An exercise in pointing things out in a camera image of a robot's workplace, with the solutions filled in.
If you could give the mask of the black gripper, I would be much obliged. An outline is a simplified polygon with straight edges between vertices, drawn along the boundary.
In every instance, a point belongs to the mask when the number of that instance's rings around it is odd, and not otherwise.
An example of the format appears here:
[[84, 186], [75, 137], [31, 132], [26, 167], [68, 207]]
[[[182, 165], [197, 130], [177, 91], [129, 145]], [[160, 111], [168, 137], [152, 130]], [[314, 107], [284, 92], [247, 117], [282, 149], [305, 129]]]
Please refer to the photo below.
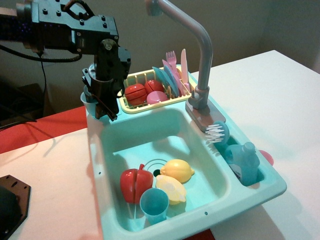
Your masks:
[[82, 81], [86, 85], [87, 91], [98, 101], [95, 104], [95, 118], [100, 119], [107, 114], [104, 108], [105, 106], [108, 110], [109, 118], [112, 121], [116, 120], [118, 118], [117, 114], [119, 113], [117, 99], [120, 97], [118, 93], [125, 89], [123, 81], [117, 79], [107, 81], [98, 80], [96, 73], [91, 73], [88, 68], [83, 68], [82, 74]]

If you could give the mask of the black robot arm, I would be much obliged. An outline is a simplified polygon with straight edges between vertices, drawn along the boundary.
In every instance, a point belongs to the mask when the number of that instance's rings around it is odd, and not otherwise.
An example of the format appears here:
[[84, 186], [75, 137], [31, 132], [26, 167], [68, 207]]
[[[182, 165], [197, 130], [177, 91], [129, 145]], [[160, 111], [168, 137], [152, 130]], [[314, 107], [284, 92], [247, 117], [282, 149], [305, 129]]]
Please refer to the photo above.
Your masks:
[[14, 9], [0, 9], [0, 38], [21, 42], [35, 56], [28, 60], [49, 62], [45, 50], [65, 50], [76, 62], [92, 55], [94, 62], [82, 71], [87, 100], [95, 102], [95, 117], [117, 119], [117, 100], [125, 91], [131, 56], [119, 46], [115, 19], [96, 15], [82, 0], [26, 0]]

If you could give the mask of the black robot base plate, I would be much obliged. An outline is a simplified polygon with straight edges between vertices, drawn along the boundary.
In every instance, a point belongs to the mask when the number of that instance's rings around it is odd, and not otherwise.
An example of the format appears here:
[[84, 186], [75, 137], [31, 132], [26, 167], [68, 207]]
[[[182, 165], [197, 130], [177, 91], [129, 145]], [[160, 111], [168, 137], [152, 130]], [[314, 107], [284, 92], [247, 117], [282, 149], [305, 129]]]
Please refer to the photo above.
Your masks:
[[0, 178], [0, 238], [8, 240], [28, 217], [31, 186], [5, 175]]

